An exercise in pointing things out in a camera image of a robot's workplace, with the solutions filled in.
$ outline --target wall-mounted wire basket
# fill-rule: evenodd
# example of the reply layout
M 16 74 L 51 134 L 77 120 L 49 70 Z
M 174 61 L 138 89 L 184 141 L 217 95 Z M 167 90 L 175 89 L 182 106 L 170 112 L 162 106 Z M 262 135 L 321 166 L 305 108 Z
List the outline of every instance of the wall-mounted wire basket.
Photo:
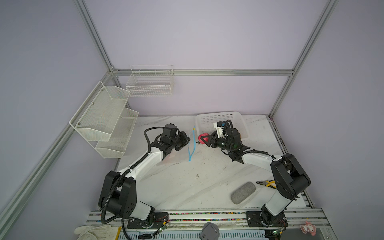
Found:
M 131 65 L 126 88 L 131 97 L 171 96 L 174 76 L 172 65 Z
M 80 117 L 81 108 L 76 112 L 70 125 L 103 158 L 121 158 L 139 113 L 125 107 L 129 91 L 102 82 L 95 89 L 97 95 Z

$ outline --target gray oval pad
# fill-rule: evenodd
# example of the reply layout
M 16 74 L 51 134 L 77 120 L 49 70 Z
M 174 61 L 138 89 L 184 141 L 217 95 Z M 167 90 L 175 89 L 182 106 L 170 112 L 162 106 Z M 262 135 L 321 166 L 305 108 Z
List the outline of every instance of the gray oval pad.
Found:
M 231 194 L 231 200 L 234 204 L 239 204 L 255 191 L 256 186 L 251 182 L 246 182 Z

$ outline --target two-tier mesh shelf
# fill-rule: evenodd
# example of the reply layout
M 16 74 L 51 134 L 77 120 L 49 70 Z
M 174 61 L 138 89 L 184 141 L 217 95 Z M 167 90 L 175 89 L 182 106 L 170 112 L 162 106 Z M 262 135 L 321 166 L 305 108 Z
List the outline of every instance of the two-tier mesh shelf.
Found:
M 130 92 L 116 87 L 100 88 L 80 118 L 75 114 L 70 125 L 103 158 L 121 158 L 128 146 L 138 112 L 126 108 Z

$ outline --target red object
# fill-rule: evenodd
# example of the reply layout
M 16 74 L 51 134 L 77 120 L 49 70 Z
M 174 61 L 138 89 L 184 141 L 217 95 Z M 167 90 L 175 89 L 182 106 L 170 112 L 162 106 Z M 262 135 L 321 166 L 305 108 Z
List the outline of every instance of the red object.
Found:
M 300 225 L 301 231 L 303 233 L 311 233 L 312 236 L 316 235 L 316 226 L 311 224 L 311 222 L 305 221 L 305 225 Z
M 201 144 L 205 144 L 205 142 L 203 142 L 203 141 L 201 140 L 201 137 L 203 137 L 203 136 L 208 136 L 208 135 L 209 135 L 208 133 L 200 134 L 200 136 L 198 137 L 199 142 L 200 142 Z M 204 137 L 203 139 L 204 139 L 205 141 L 208 142 L 208 138 L 207 138 L 207 137 Z

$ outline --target white plastic basket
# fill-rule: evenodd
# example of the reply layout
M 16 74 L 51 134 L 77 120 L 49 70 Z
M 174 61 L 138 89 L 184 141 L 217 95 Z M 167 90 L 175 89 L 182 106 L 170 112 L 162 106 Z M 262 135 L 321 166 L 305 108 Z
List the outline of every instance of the white plastic basket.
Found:
M 131 97 L 171 96 L 174 77 L 172 65 L 131 65 L 126 84 Z
M 224 113 L 207 113 L 196 116 L 195 124 L 197 135 L 203 133 L 212 134 L 216 129 L 214 123 L 219 121 L 231 120 L 233 127 L 241 134 L 241 140 L 249 137 L 248 128 L 245 124 L 243 116 L 239 112 L 224 112 Z

